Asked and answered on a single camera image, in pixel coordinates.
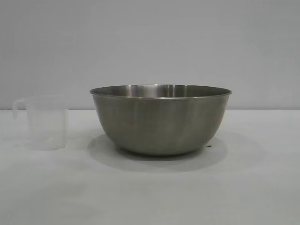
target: bowl rim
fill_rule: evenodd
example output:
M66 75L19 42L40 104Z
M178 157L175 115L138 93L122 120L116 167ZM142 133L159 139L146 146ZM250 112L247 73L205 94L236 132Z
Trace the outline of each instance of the bowl rim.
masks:
M225 94L221 95L209 95L209 96L195 96L195 97L132 97L132 96L117 96L117 95L107 95L107 94L100 94L96 93L97 90L103 88L112 88L112 87L126 87L126 86L195 86L195 87L205 87L205 88L215 88L215 89L222 89L224 90ZM105 86L99 88L93 88L90 90L90 94L94 96L101 96L101 97L110 97L110 98L132 98L132 99L167 99L167 100L180 100L180 99L203 99L203 98L215 98L215 97L223 97L229 96L232 94L232 91L226 88L214 87L214 86L203 86L203 85L185 85L185 84L129 84L129 85L113 85L113 86Z

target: stainless steel bowl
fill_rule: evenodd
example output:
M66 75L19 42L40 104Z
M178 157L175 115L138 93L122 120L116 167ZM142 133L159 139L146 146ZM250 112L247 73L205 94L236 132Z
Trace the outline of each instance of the stainless steel bowl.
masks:
M194 151L218 130L230 90L196 85L124 85L92 89L107 136L148 155Z

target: white wall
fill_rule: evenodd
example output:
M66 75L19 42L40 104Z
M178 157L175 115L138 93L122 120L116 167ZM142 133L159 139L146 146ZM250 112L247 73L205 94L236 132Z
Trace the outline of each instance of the white wall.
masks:
M1 0L0 108L136 83L220 86L229 108L300 108L299 0Z

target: clear plastic cup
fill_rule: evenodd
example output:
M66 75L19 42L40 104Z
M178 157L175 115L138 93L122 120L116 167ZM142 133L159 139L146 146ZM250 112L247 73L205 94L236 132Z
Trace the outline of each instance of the clear plastic cup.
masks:
M25 104L31 146L38 150L62 149L66 146L68 110L61 96L32 96L13 103L13 117L17 118L18 107Z

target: white table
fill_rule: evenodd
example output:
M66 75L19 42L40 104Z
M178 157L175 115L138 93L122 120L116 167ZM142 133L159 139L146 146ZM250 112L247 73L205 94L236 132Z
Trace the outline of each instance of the white table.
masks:
M69 112L65 149L27 149L0 111L0 225L299 225L300 111L228 110L202 152L117 152L94 110Z

